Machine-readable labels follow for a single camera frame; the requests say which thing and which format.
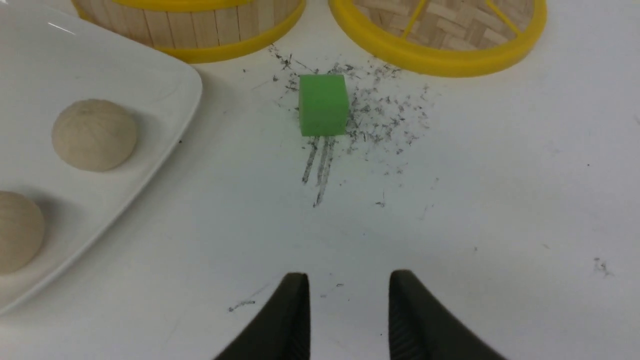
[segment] white square plate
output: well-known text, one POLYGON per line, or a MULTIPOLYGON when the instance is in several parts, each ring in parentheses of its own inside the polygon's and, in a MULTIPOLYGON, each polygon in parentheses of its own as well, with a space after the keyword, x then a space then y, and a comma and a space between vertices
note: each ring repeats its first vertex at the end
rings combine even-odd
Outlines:
POLYGON ((0 190, 34 200, 45 243, 0 276, 0 315, 42 289, 113 223, 191 122, 202 94, 189 65, 32 0, 0 0, 0 190), (51 145, 62 109, 107 99, 135 114, 134 154, 103 174, 76 170, 51 145))

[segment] white tabletop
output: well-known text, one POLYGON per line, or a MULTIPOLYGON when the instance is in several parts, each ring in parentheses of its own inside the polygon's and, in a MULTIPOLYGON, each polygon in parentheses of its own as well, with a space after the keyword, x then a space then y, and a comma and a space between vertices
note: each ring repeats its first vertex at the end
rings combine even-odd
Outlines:
POLYGON ((312 358, 388 359, 397 268, 507 358, 637 358, 640 3, 548 9, 531 55, 482 78, 385 67, 324 0, 270 51, 197 65, 183 143, 93 249, 0 319, 0 358, 211 359, 300 271, 312 358), (312 146, 287 87, 334 67, 360 129, 336 138, 314 207, 323 140, 303 184, 312 146))

